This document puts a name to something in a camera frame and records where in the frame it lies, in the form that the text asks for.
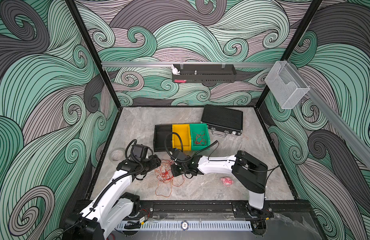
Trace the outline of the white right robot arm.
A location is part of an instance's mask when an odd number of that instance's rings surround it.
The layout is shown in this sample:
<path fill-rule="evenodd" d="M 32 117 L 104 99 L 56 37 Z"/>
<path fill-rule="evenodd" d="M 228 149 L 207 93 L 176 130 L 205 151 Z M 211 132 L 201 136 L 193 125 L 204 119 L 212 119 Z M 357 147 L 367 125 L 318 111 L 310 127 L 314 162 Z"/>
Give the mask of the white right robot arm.
<path fill-rule="evenodd" d="M 228 157 L 208 157 L 197 155 L 182 159 L 178 155 L 171 165 L 173 177 L 186 175 L 190 178 L 198 175 L 225 174 L 233 175 L 248 191 L 249 205 L 262 210 L 265 202 L 268 166 L 245 151 L 238 151 Z"/>

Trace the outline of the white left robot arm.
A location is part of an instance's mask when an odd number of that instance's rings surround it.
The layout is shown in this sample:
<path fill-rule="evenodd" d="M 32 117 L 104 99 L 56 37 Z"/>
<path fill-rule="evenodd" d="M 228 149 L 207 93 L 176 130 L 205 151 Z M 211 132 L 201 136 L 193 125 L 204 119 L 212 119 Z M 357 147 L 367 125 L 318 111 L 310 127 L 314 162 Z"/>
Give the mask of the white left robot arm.
<path fill-rule="evenodd" d="M 122 220 L 139 212 L 139 197 L 125 193 L 134 176 L 146 174 L 161 165 L 157 155 L 141 162 L 124 160 L 116 168 L 108 185 L 84 209 L 65 222 L 63 240 L 105 240 Z"/>

